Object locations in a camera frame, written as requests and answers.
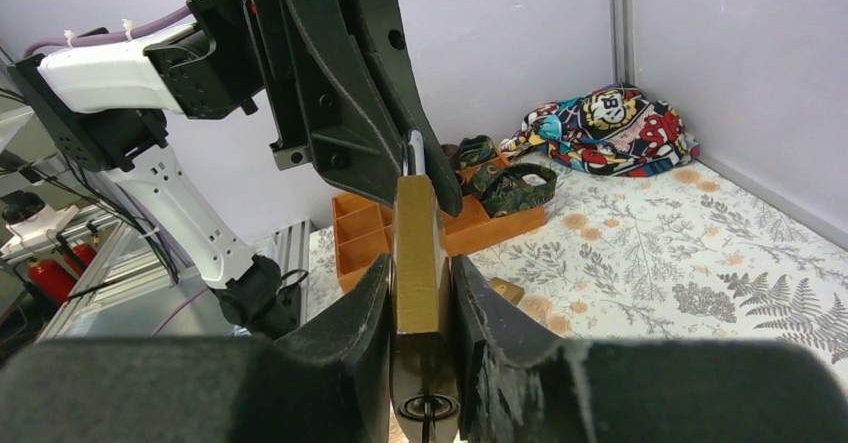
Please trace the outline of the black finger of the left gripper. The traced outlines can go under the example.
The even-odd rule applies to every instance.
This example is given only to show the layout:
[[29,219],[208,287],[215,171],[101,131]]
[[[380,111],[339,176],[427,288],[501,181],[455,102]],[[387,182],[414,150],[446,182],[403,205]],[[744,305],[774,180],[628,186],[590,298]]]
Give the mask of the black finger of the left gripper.
[[412,130],[423,140],[423,160],[440,208],[450,216],[463,210],[463,195],[448,157],[423,109],[408,53],[398,0],[352,0],[361,49],[394,126],[405,141]]
[[311,164],[330,186],[389,205],[400,137],[366,55],[356,0],[279,0]]

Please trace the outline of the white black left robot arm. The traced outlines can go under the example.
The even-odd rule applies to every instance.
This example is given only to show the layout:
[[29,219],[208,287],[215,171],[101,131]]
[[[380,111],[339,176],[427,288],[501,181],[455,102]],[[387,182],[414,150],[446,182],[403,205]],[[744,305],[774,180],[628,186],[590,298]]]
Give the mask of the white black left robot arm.
[[[62,154],[172,236],[244,337],[66,338],[1,376],[12,441],[451,442],[461,396],[442,218],[462,194],[422,108],[398,0],[188,0],[162,23],[30,47],[14,82]],[[394,237],[308,322],[299,291],[200,194],[166,116],[252,114],[280,168],[389,205]]]

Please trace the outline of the brass padlock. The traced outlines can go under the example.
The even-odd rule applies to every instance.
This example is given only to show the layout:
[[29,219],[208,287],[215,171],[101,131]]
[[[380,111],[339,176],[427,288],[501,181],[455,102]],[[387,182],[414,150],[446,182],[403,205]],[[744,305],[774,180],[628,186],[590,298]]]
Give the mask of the brass padlock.
[[513,305],[518,305],[525,294],[523,287],[502,278],[491,278],[489,284],[496,293],[510,301]]
[[426,174],[423,136],[408,133],[393,207],[390,396],[411,442],[452,442],[458,377],[450,348],[450,260],[441,210]]

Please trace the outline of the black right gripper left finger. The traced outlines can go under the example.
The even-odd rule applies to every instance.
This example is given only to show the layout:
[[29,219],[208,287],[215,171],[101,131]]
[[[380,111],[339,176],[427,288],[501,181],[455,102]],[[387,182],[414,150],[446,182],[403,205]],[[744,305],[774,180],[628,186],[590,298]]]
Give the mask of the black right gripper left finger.
[[5,442],[384,442],[391,260],[288,335],[59,338],[1,372]]

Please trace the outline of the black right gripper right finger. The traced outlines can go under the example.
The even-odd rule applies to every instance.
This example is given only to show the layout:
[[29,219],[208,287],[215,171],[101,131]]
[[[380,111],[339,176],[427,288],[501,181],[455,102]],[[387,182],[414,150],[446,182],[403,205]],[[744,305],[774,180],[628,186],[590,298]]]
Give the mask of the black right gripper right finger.
[[563,338],[451,262],[470,442],[843,442],[847,399],[800,346]]

